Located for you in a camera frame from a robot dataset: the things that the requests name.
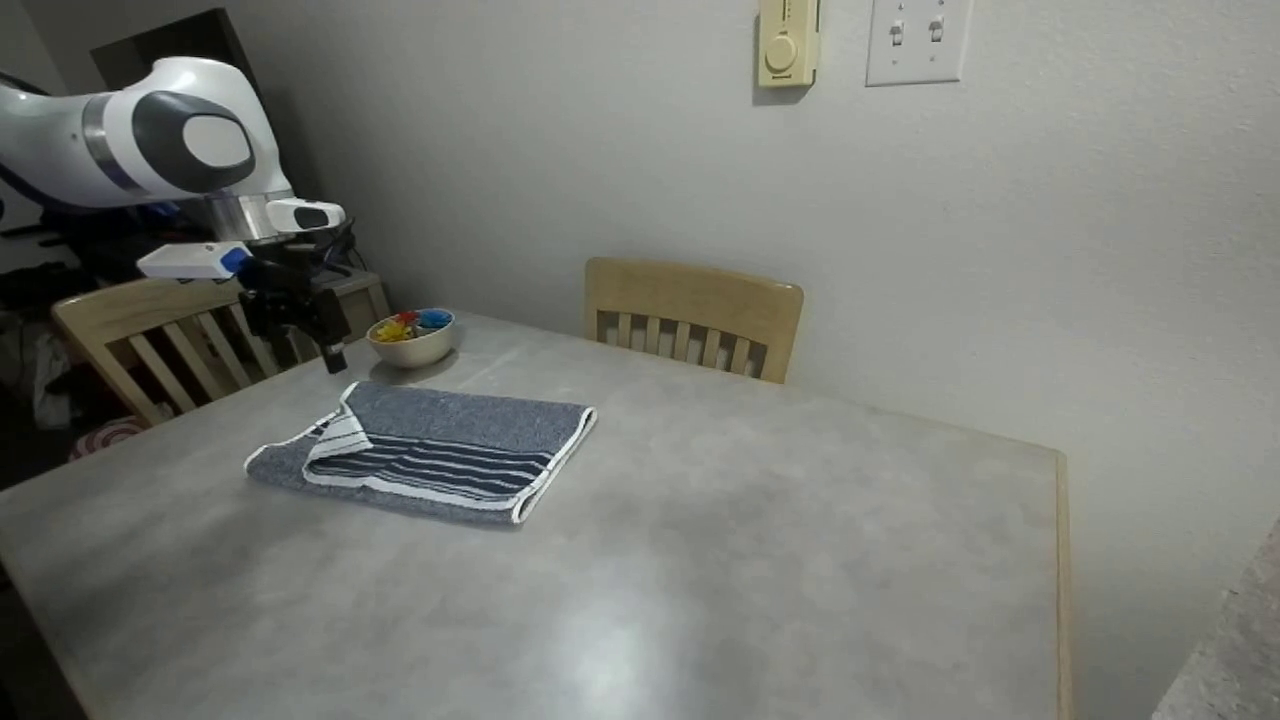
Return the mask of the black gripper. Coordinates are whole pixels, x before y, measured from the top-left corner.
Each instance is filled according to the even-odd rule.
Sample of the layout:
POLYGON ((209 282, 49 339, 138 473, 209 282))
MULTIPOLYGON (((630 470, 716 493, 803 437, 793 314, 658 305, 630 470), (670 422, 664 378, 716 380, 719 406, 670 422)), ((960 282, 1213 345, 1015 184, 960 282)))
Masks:
POLYGON ((303 232, 282 245, 257 245, 239 272, 248 328, 257 337, 299 328, 315 339, 322 368, 343 371, 346 319, 334 293, 321 285, 321 272, 346 278, 346 250, 351 242, 343 232, 303 232))

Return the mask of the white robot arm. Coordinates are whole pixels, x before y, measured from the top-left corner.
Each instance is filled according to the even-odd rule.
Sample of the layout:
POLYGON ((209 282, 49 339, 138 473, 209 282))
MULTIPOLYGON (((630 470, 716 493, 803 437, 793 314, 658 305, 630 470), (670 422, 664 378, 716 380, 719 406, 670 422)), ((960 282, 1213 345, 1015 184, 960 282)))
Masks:
POLYGON ((237 282, 252 331, 299 328, 327 371, 343 368, 334 302, 288 265, 297 242, 338 232, 346 212, 303 199, 252 81, 213 57, 161 57, 113 92, 49 96, 0 83, 0 172, 54 212, 204 204, 209 242, 145 254, 147 282, 237 282))

